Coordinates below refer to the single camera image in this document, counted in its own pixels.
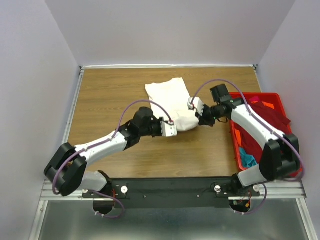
red cloth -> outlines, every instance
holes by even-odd
[[[267,121],[270,125],[284,132],[285,134],[289,134],[289,130],[287,125],[291,122],[288,118],[283,116],[281,113],[276,110],[265,106],[261,101],[257,103],[248,102],[251,108],[265,121]],[[238,124],[234,124],[235,129],[240,131],[241,134],[241,144],[244,148],[245,152],[248,155],[254,156],[257,163],[260,162],[263,149],[261,149],[260,145],[257,143],[254,138],[247,133],[241,126]]]

wood grain surface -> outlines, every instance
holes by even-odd
[[[148,99],[145,84],[180,77],[191,96],[205,81],[217,78],[234,82],[243,92],[260,92],[251,67],[86,69],[69,142],[84,144],[108,135],[128,104]],[[209,84],[198,95],[209,106],[215,104],[209,89],[217,84]],[[141,106],[150,105],[132,106],[122,124]],[[111,178],[230,176],[238,171],[230,126],[219,122],[214,127],[179,132],[176,137],[142,137],[139,144],[101,159],[88,170],[102,170]]]

white cloth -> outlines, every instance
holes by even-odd
[[[163,83],[146,84],[145,90],[150,100],[169,113],[179,132],[198,126],[199,120],[195,117],[195,111],[188,109],[190,95],[181,77]],[[158,106],[151,104],[151,109],[155,117],[164,117],[165,120],[168,120],[166,114]]]

metal floor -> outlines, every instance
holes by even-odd
[[[254,200],[253,206],[260,200]],[[256,213],[225,208],[128,209],[94,215],[91,201],[51,201],[41,240],[306,240],[295,199],[269,199]]]

white backdrop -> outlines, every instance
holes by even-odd
[[[294,0],[46,0],[80,65],[257,64]]]
[[[306,165],[306,203],[320,236],[320,1],[297,0],[258,66],[265,92],[278,92]]]
[[[27,240],[78,65],[43,0],[0,1],[0,239]]]

